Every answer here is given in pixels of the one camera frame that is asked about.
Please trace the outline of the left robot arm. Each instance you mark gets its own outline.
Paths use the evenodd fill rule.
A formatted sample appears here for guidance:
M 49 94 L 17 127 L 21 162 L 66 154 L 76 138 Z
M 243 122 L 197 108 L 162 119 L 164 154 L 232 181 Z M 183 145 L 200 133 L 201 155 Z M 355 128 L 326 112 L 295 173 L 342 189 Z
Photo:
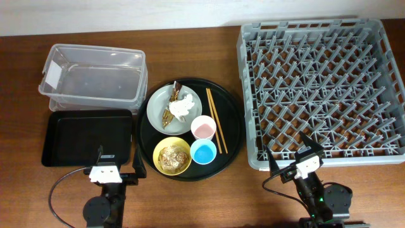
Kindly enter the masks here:
M 119 165 L 106 161 L 113 155 L 104 155 L 98 149 L 96 164 L 91 167 L 89 179 L 101 187 L 101 195 L 89 199 L 83 209 L 86 226 L 90 228 L 122 227 L 127 186 L 136 186 L 147 176 L 145 165 L 138 153 L 134 155 L 132 173 L 120 173 Z

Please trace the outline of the noodle food scraps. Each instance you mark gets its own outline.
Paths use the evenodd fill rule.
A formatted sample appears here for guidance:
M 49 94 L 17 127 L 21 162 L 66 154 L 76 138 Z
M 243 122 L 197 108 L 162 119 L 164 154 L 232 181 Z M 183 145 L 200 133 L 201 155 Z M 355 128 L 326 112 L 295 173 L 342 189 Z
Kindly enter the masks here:
M 186 168 L 190 158 L 185 148 L 167 146 L 159 152 L 158 162 L 167 174 L 177 174 Z

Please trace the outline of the grey plate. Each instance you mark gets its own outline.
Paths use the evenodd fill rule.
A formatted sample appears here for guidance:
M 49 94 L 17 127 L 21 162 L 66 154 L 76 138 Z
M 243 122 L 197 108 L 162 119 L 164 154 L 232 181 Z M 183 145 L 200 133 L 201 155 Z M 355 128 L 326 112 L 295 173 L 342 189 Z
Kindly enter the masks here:
M 190 131 L 190 126 L 196 117 L 202 115 L 203 106 L 197 93 L 190 87 L 182 86 L 179 99 L 183 99 L 186 95 L 192 95 L 194 106 L 189 110 L 189 114 L 185 116 L 185 122 L 178 121 L 175 117 L 171 123 L 163 128 L 162 116 L 165 108 L 168 107 L 169 99 L 173 90 L 173 84 L 165 85 L 159 88 L 149 99 L 147 103 L 147 117 L 150 124 L 160 133 L 170 136 L 177 136 Z

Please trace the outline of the pink cup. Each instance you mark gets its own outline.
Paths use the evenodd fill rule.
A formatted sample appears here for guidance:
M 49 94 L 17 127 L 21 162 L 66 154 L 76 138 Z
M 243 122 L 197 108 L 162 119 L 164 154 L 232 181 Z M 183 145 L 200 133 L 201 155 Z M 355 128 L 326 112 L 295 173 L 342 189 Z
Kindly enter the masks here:
M 216 133 L 216 122 L 207 115 L 201 115 L 193 119 L 190 130 L 195 139 L 212 140 Z

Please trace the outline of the brown snack wrapper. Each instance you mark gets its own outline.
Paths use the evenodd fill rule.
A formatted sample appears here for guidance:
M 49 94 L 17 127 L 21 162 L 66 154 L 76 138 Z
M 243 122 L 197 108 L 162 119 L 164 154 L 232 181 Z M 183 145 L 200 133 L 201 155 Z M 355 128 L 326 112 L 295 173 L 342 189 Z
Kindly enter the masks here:
M 182 85 L 178 83 L 177 81 L 174 81 L 173 87 L 171 90 L 171 96 L 168 102 L 168 106 L 164 109 L 163 115 L 162 115 L 162 126 L 165 129 L 173 120 L 175 117 L 174 114 L 172 113 L 172 103 L 178 100 L 178 96 L 180 93 L 180 90 L 182 88 Z

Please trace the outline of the black rectangular tray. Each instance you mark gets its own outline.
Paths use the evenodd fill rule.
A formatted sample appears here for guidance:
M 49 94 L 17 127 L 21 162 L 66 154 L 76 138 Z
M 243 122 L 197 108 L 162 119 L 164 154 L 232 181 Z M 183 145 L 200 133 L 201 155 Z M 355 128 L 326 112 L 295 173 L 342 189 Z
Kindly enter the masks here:
M 132 147 L 129 110 L 55 111 L 50 115 L 42 152 L 45 167 L 89 167 L 103 154 L 128 155 Z

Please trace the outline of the clear plastic bin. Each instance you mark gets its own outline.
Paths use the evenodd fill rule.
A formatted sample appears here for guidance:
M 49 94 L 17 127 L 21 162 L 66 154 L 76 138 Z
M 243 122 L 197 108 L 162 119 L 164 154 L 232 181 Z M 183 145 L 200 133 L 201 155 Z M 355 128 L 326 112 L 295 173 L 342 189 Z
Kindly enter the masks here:
M 146 54 L 137 49 L 55 44 L 42 74 L 39 92 L 59 105 L 136 114 L 146 98 Z

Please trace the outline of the grey dishwasher rack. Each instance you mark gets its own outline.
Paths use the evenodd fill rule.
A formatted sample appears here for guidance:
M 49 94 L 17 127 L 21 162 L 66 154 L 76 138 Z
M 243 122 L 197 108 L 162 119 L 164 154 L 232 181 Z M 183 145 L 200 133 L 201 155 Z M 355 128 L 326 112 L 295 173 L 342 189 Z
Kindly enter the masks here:
M 382 21 L 248 23 L 237 59 L 253 169 L 289 165 L 301 134 L 327 167 L 404 161 L 404 84 Z

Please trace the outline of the right wooden chopstick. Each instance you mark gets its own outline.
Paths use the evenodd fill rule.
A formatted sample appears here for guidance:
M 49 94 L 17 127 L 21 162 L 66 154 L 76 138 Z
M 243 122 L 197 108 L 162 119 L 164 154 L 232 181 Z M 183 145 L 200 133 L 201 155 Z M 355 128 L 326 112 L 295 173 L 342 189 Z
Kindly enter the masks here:
M 228 148 L 227 148 L 227 144 L 225 142 L 225 136 L 224 136 L 224 133 L 222 131 L 220 119 L 219 119 L 219 116 L 218 116 L 218 112 L 216 110 L 215 101 L 213 99 L 211 89 L 207 88 L 206 93 L 207 93 L 207 96 L 208 96 L 209 103 L 211 105 L 211 107 L 210 107 L 211 113 L 213 114 L 213 118 L 215 119 L 216 124 L 217 124 L 217 128 L 219 130 L 219 133 L 216 134 L 216 139 L 219 140 L 219 138 L 221 138 L 223 148 L 225 149 L 225 153 L 228 154 Z

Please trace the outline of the blue cup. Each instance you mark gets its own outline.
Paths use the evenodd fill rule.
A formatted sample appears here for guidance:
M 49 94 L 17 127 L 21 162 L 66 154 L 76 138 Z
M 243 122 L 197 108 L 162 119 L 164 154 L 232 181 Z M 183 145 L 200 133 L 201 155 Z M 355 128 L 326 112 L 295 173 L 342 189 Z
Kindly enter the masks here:
M 192 159 L 200 165 L 211 163 L 216 158 L 216 154 L 216 146 L 209 139 L 198 139 L 194 141 L 190 147 Z

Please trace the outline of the yellow bowl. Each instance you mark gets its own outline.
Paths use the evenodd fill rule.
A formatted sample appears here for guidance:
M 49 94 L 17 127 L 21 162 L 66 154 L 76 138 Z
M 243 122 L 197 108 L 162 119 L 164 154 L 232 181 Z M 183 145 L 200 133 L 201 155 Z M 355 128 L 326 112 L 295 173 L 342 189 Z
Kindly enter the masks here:
M 183 171 L 181 171 L 181 172 L 179 172 L 179 173 L 177 173 L 177 174 L 168 174 L 168 173 L 166 173 L 165 171 L 163 171 L 163 169 L 162 169 L 161 166 L 159 165 L 159 162 L 158 162 L 159 152 L 160 152 L 163 148 L 165 148 L 165 147 L 167 147 L 167 146 L 181 146 L 181 147 L 183 147 L 183 148 L 185 148 L 185 149 L 187 150 L 187 154 L 189 155 L 189 158 L 190 158 L 189 164 L 186 166 L 186 168 L 185 168 Z M 162 141 L 160 141 L 160 142 L 157 144 L 157 146 L 155 147 L 154 152 L 153 152 L 153 163 L 154 163 L 155 167 L 156 167 L 162 174 L 165 174 L 165 175 L 174 176 L 174 175 L 179 175 L 179 174 L 185 172 L 185 171 L 188 169 L 188 167 L 190 166 L 191 161 L 192 161 L 192 158 L 191 158 L 191 155 L 190 155 L 190 146 L 189 146 L 189 144 L 188 144 L 186 141 L 184 141 L 183 139 L 181 139 L 181 138 L 179 138 L 179 137 L 167 137 L 167 138 L 163 139 Z

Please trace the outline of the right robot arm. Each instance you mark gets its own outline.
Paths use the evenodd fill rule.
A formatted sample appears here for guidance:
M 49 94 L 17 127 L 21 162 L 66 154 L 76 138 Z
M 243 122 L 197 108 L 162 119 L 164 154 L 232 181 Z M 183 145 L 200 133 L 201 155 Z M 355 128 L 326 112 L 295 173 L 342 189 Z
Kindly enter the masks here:
M 300 218 L 299 227 L 370 227 L 371 225 L 366 223 L 348 224 L 345 222 L 350 217 L 352 189 L 336 182 L 323 183 L 319 179 L 316 170 L 323 165 L 324 147 L 303 132 L 300 132 L 299 135 L 304 147 L 294 153 L 295 161 L 284 168 L 278 166 L 270 148 L 265 148 L 270 177 L 263 181 L 262 188 L 270 193 L 294 200 L 304 207 L 309 217 Z M 284 184 L 292 181 L 299 197 L 295 198 L 266 187 L 266 184 L 276 177 L 280 177 Z

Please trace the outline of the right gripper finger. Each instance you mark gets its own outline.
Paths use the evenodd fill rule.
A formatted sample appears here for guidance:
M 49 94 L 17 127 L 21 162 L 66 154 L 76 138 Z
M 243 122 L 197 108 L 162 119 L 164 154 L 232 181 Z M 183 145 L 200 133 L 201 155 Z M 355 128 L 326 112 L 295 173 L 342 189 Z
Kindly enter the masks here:
M 269 168 L 270 168 L 270 176 L 271 177 L 276 177 L 279 175 L 279 166 L 276 162 L 276 160 L 274 159 L 270 149 L 268 146 L 265 146 L 265 150 L 267 153 L 267 157 L 268 157 L 268 162 L 269 162 Z
M 299 150 L 299 153 L 316 153 L 317 155 L 324 155 L 324 147 L 321 144 L 312 140 L 312 138 L 302 131 L 299 132 L 299 135 L 304 143 L 304 147 Z

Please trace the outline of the white napkin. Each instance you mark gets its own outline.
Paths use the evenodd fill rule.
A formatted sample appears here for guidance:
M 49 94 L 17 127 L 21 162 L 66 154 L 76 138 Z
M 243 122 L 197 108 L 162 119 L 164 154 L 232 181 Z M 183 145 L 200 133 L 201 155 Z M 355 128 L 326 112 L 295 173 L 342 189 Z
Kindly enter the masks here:
M 187 94 L 183 99 L 172 103 L 172 113 L 179 122 L 184 123 L 186 122 L 185 116 L 189 114 L 189 110 L 193 108 L 194 105 L 193 96 Z

